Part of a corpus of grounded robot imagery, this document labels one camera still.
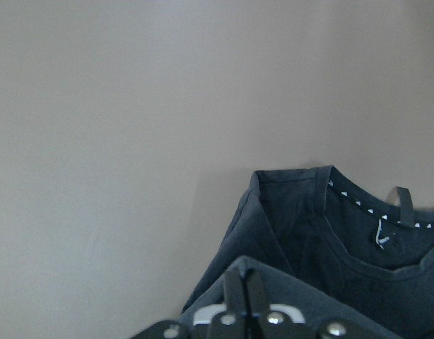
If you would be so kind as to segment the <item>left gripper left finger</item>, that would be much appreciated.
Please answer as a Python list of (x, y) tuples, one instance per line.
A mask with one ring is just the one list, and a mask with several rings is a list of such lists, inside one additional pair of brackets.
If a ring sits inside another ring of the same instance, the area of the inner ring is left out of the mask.
[(223, 276), (223, 303), (211, 304), (194, 313), (193, 326), (179, 321), (159, 321), (135, 338), (245, 338), (247, 305), (242, 278), (236, 270)]

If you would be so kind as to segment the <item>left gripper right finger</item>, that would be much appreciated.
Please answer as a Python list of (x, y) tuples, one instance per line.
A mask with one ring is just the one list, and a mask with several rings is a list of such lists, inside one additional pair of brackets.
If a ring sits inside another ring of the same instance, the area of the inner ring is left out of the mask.
[(323, 320), (312, 328), (300, 310), (285, 304), (272, 304), (267, 297), (261, 273), (252, 270), (246, 278), (250, 319), (256, 338), (381, 338), (381, 335), (342, 318)]

